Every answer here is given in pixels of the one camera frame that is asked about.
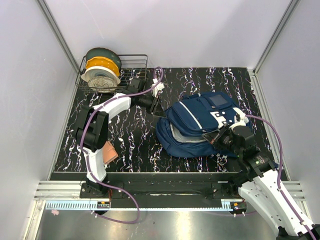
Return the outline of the navy blue student backpack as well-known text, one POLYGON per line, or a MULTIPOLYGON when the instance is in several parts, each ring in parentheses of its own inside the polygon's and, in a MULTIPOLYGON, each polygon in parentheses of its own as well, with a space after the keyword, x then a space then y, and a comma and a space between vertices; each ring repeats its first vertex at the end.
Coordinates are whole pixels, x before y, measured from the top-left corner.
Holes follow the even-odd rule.
POLYGON ((228 150, 217 150, 202 138, 203 133, 220 129, 224 124, 235 122, 237 113, 244 113, 227 94, 202 92, 185 96, 165 111, 166 118, 160 118, 155 134, 172 157, 198 158, 210 155, 235 157, 228 150))

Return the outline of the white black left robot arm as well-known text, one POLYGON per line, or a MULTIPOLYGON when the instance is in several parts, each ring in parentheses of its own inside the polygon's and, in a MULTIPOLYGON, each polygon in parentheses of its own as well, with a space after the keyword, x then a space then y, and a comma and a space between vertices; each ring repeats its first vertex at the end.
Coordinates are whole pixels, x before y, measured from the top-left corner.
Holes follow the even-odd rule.
POLYGON ((87 174, 81 185, 80 197, 103 198, 108 193, 106 161, 104 152, 108 143, 109 121, 133 106, 139 106, 154 116, 164 117, 160 94, 164 88, 161 80, 154 78, 151 88, 144 90, 145 81, 133 79, 109 100, 95 105, 83 106, 76 119, 73 137, 85 156, 87 174))

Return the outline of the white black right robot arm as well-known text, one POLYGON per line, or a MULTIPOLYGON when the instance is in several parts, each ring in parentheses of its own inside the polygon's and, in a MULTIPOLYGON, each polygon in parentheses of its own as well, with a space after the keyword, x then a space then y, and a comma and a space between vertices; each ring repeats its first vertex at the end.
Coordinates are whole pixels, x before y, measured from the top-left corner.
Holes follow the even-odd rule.
POLYGON ((232 198, 246 200, 273 228, 278 240, 318 240, 320 226, 301 210, 278 179, 274 163, 256 146, 255 136, 243 125, 204 133, 216 150, 236 155, 241 171, 224 187, 232 198))

